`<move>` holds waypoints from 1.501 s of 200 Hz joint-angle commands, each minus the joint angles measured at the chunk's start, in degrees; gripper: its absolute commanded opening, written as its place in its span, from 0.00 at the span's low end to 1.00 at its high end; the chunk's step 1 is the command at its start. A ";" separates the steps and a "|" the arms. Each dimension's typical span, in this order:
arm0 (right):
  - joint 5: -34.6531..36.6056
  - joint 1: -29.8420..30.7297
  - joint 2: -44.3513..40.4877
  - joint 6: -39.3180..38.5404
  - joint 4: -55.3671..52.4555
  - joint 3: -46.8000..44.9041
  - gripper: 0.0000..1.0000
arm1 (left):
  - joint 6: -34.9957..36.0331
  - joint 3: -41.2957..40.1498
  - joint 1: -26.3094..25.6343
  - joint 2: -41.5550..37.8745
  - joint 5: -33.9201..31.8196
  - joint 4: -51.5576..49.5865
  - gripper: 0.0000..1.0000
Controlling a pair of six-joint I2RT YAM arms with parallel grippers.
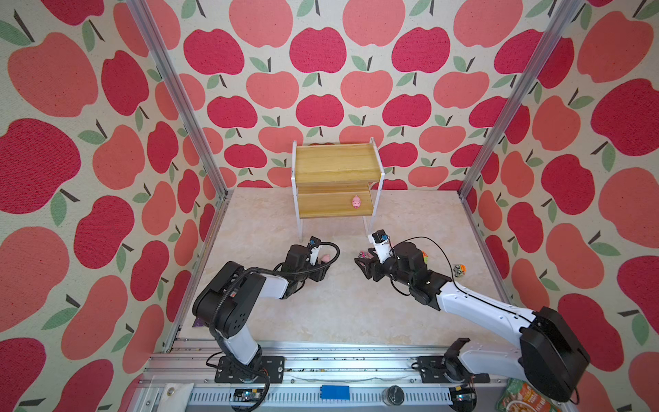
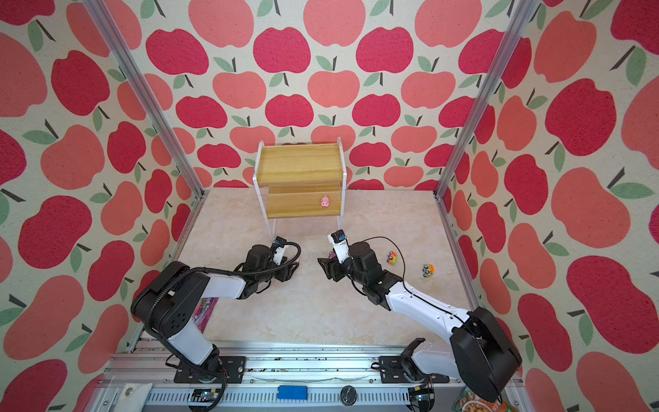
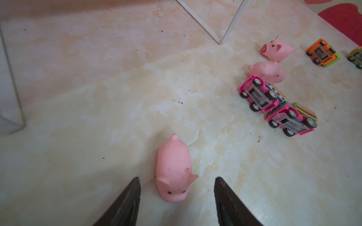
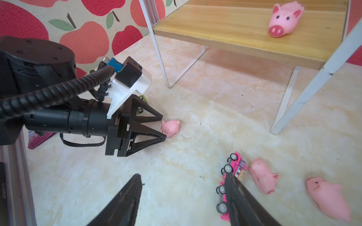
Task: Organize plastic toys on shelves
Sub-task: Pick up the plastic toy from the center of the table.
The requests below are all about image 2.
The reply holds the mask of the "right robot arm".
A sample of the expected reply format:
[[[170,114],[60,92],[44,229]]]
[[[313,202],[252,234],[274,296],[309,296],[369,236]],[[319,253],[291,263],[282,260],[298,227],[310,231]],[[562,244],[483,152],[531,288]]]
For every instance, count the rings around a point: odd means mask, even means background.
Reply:
[[[337,283],[348,278],[372,304],[412,319],[451,345],[452,354],[446,355],[424,339],[410,343],[412,371],[459,378],[489,402],[501,398],[522,359],[489,310],[453,307],[416,291],[401,276],[385,270],[365,241],[353,245],[342,241],[333,248],[330,257],[317,260],[328,279]]]

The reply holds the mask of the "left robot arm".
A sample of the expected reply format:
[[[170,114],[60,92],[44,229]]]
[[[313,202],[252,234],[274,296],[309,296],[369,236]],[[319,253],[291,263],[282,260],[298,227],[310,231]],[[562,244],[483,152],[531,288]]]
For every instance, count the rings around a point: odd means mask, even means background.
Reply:
[[[246,300],[267,290],[273,280],[290,280],[300,254],[300,245],[278,237],[269,247],[254,245],[232,271],[171,262],[134,298],[131,315],[180,360],[176,370],[200,383],[225,384],[228,373],[219,350],[193,320],[197,306],[204,299]]]

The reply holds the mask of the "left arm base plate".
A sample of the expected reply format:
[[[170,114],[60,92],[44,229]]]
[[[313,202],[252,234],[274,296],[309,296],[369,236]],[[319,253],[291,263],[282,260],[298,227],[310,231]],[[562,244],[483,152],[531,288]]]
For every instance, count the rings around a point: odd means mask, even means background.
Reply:
[[[176,373],[173,382],[191,385],[219,385],[221,375],[227,384],[240,384],[245,373],[245,363],[244,356],[219,356],[216,359],[207,360],[195,368],[180,364],[175,367]]]

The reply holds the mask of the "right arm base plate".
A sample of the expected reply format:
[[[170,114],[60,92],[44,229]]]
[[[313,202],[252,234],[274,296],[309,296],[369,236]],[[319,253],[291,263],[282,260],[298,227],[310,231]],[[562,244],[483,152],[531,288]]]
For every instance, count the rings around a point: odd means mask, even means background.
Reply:
[[[448,384],[451,378],[442,374],[424,374],[410,357],[381,356],[371,365],[379,372],[383,384]]]

